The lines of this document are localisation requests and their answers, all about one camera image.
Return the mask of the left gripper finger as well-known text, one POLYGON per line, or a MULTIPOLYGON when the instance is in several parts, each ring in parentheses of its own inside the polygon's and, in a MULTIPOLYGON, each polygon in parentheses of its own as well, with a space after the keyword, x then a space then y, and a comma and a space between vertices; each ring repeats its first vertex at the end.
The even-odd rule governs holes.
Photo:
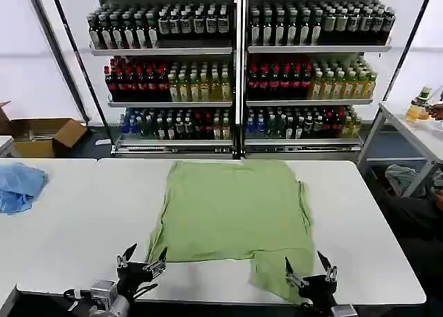
POLYGON ((143 267, 143 270, 148 272, 148 273, 162 273, 165 268, 166 268, 166 255, 167 255, 167 251, 168 248, 165 247, 162 251, 161 254, 159 255, 159 258, 150 263, 150 264, 146 264, 143 267))
POLYGON ((130 261, 132 255, 134 254, 134 251, 136 250, 137 243, 134 243, 129 248, 125 250, 125 252, 122 255, 116 256, 117 261, 117 267, 118 268, 125 268, 127 267, 128 262, 130 261))

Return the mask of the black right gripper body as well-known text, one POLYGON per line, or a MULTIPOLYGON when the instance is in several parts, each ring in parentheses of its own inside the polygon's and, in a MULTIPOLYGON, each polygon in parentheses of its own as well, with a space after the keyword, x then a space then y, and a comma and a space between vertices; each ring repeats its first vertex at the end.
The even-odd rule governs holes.
POLYGON ((302 298, 310 299, 315 306, 336 306, 334 293, 337 281, 326 275, 304 277, 298 286, 298 294, 302 298))

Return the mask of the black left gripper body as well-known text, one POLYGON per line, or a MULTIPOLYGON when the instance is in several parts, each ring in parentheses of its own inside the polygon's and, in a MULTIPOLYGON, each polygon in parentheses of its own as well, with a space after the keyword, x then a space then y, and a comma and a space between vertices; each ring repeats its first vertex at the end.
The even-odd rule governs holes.
POLYGON ((158 285, 154 280, 162 273, 148 273, 143 270, 146 263, 128 262, 127 267, 117 268, 117 292, 126 298, 138 298, 158 285))

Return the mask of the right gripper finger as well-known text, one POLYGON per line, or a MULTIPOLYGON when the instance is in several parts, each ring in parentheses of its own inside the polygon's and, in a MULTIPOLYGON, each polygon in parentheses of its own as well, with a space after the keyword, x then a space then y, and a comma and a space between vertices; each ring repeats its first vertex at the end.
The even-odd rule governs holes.
POLYGON ((328 258, 324 256, 320 251, 317 252, 320 262, 326 272, 326 281, 336 282, 336 277, 338 273, 337 266, 333 266, 328 258))
POLYGON ((300 289, 306 286, 304 278, 293 271, 292 265, 287 257, 285 259, 285 278, 289 286, 294 289, 300 289))

